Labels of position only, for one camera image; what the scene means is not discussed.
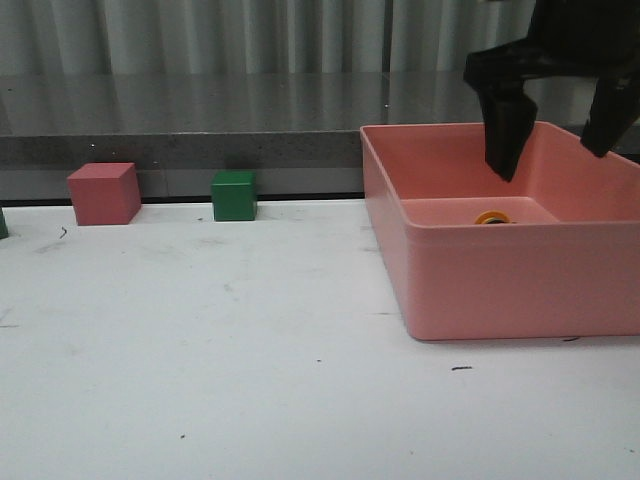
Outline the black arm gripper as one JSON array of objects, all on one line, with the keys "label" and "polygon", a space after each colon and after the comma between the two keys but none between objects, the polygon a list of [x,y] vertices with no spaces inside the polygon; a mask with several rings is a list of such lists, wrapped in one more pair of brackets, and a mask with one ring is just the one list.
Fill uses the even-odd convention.
[{"label": "black arm gripper", "polygon": [[603,157],[639,118],[638,70],[637,1],[537,1],[525,37],[466,59],[464,80],[479,92],[487,165],[510,182],[537,115],[522,89],[499,90],[549,77],[600,78],[581,144]]}]

